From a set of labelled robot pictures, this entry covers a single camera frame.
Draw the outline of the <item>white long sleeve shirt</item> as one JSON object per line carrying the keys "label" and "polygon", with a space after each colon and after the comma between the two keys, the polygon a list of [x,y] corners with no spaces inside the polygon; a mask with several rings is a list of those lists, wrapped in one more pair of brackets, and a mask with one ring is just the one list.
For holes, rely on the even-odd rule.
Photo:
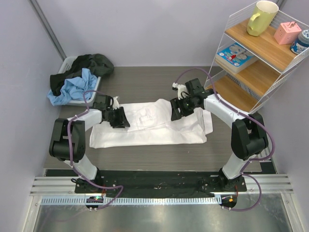
{"label": "white long sleeve shirt", "polygon": [[201,108],[172,121],[171,104],[165,99],[122,104],[122,107],[130,126],[114,129],[108,122],[94,125],[90,134],[91,148],[202,144],[213,132],[211,114]]}

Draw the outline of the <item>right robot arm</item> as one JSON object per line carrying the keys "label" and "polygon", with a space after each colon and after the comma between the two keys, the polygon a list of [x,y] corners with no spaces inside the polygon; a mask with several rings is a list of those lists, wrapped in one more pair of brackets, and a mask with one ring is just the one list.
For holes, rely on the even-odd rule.
{"label": "right robot arm", "polygon": [[171,120],[176,121],[191,115],[196,108],[216,115],[231,129],[232,155],[219,170],[218,185],[224,191],[231,190],[238,182],[249,159],[268,147],[263,118],[260,114],[249,114],[227,103],[212,88],[204,89],[195,78],[184,85],[172,84],[177,97],[170,100]]}

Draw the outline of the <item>black shirt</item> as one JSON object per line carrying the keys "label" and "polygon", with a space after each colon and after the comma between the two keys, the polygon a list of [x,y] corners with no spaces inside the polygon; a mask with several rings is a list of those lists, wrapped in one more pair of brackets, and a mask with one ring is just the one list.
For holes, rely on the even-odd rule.
{"label": "black shirt", "polygon": [[80,77],[82,68],[89,69],[96,77],[106,77],[113,73],[114,65],[102,54],[86,54],[78,56],[72,63],[71,68],[64,73],[50,75],[50,88],[54,96],[60,95],[66,79]]}

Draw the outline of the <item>blue white book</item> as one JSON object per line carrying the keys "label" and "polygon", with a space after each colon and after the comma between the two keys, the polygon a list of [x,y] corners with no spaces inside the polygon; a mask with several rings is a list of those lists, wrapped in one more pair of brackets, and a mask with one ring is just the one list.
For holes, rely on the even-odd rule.
{"label": "blue white book", "polygon": [[239,43],[234,43],[215,55],[215,62],[233,74],[237,74],[258,61],[258,58]]}

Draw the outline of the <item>yellow green mug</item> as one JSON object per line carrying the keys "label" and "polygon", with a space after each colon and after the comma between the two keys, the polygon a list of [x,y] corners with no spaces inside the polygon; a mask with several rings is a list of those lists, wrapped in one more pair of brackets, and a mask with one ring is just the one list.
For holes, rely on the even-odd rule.
{"label": "yellow green mug", "polygon": [[270,25],[279,7],[276,3],[269,0],[260,0],[256,3],[253,15],[247,24],[247,33],[251,36],[260,36]]}

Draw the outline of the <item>pink cube box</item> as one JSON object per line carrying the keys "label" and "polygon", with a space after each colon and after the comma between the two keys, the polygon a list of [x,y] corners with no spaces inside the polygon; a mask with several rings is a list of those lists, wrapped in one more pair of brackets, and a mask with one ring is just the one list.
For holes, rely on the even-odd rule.
{"label": "pink cube box", "polygon": [[279,45],[291,44],[301,31],[301,27],[295,21],[280,23],[274,38]]}

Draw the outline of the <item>blue white tin can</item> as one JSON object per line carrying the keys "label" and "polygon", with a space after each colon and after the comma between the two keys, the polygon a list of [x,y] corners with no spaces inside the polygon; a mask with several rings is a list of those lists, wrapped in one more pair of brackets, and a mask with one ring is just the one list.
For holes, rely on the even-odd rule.
{"label": "blue white tin can", "polygon": [[300,54],[309,47],[309,30],[303,30],[290,46],[290,50],[294,54]]}

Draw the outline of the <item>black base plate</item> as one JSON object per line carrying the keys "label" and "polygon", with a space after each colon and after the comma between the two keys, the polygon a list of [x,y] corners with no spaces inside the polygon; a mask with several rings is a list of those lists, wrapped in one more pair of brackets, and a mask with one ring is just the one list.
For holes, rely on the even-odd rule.
{"label": "black base plate", "polygon": [[121,197],[179,197],[215,192],[246,192],[243,177],[225,181],[217,172],[101,171],[104,187],[123,186]]}

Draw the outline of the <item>aluminium rail frame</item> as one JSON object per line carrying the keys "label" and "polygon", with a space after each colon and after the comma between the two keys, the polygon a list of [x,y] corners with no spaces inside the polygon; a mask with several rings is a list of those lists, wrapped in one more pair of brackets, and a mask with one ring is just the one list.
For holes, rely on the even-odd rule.
{"label": "aluminium rail frame", "polygon": [[[193,145],[144,145],[86,148],[88,158],[104,170],[216,171],[228,160],[230,142],[208,141]],[[306,232],[309,225],[290,182],[270,192],[270,180],[280,187],[283,174],[267,174],[270,161],[251,164],[248,193],[239,195],[238,208],[223,210],[214,204],[122,204],[98,212],[81,205],[43,205],[45,196],[31,194],[25,232]]]}

